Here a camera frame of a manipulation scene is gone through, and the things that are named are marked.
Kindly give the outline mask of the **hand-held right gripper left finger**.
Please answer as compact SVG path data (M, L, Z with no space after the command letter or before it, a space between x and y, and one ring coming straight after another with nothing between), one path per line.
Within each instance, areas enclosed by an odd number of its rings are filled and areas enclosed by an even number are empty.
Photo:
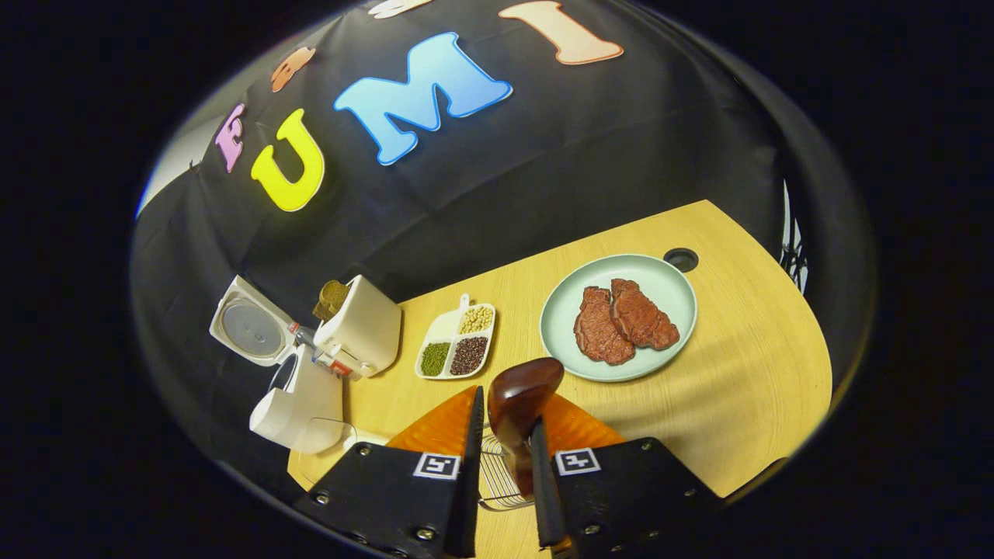
M354 443L295 512L380 554L476 557L484 407L472 386L387 443Z

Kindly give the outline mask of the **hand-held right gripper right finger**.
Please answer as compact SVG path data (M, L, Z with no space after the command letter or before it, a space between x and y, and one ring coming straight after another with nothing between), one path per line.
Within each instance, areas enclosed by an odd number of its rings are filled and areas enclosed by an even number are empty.
M727 506L659 439L625 439L562 396L530 443L537 541L554 558L660 558Z

